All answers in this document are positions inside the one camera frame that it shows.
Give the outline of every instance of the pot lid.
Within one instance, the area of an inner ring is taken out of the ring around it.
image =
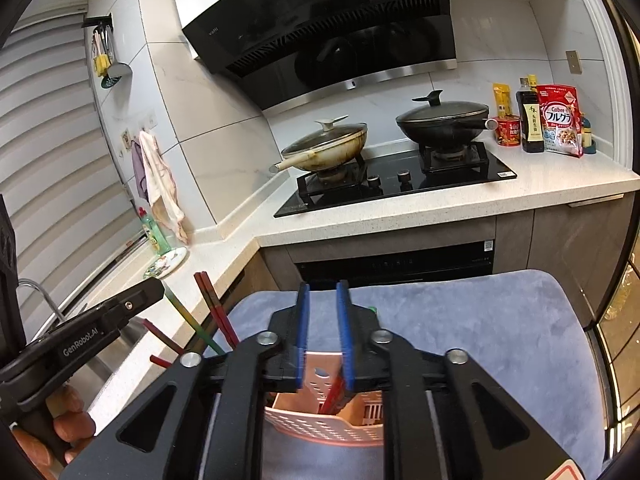
[[[398,123],[429,123],[447,121],[453,119],[471,118],[489,111],[487,105],[468,101],[444,101],[440,102],[442,90],[434,90],[427,97],[413,99],[416,102],[427,101],[429,104],[414,108],[400,115]]]
[[[334,125],[334,123],[346,119],[347,117],[349,116],[345,115],[332,120],[321,119],[316,121],[316,123],[322,124],[322,130],[318,130],[308,136],[302,137],[302,139],[297,140],[290,146],[287,146],[282,150],[282,155],[295,155],[313,148],[323,148],[333,142],[348,137],[351,134],[367,131],[367,125],[364,123],[340,124],[339,126]]]

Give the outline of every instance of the screw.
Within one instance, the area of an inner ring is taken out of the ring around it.
[[[389,343],[393,338],[394,336],[391,332],[389,332],[389,330],[375,330],[371,334],[371,339],[374,343]]]
[[[255,338],[259,344],[267,346],[274,344],[278,340],[278,334],[265,330],[264,332],[260,332]]]
[[[463,365],[469,361],[469,354],[459,348],[447,352],[447,359],[455,365]]]
[[[180,364],[185,368],[198,366],[200,361],[202,361],[202,356],[200,354],[196,354],[196,352],[187,352],[180,356]]]

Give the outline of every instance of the blue cushion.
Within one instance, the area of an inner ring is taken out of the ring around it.
[[[366,286],[353,303],[375,306],[380,324],[416,348],[463,348],[582,468],[600,474],[605,452],[600,386],[586,336],[552,276],[521,270],[456,280]],[[229,319],[240,339],[264,330],[295,292],[258,292]],[[216,341],[229,349],[221,333]],[[335,291],[312,292],[308,350],[340,351]],[[314,444],[265,428],[263,479],[383,478],[382,448]]]

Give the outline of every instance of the wall switch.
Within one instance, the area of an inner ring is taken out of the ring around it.
[[[580,56],[578,56],[577,50],[567,50],[566,60],[569,63],[569,72],[572,74],[582,73],[582,64],[580,63]]]
[[[129,134],[129,130],[124,130],[120,137],[122,138],[122,144],[124,145],[124,149],[129,151],[131,149],[131,135]]]
[[[146,117],[146,121],[145,121],[145,126],[149,129],[149,130],[153,130],[156,126],[158,126],[158,120],[156,119],[156,114],[151,112],[147,117]]]

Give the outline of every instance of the stove knob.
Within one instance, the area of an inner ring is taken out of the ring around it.
[[[382,183],[380,182],[380,177],[377,175],[371,175],[367,177],[367,184],[371,189],[378,189]]]
[[[411,182],[411,173],[408,170],[398,171],[398,182],[400,184],[408,184]]]

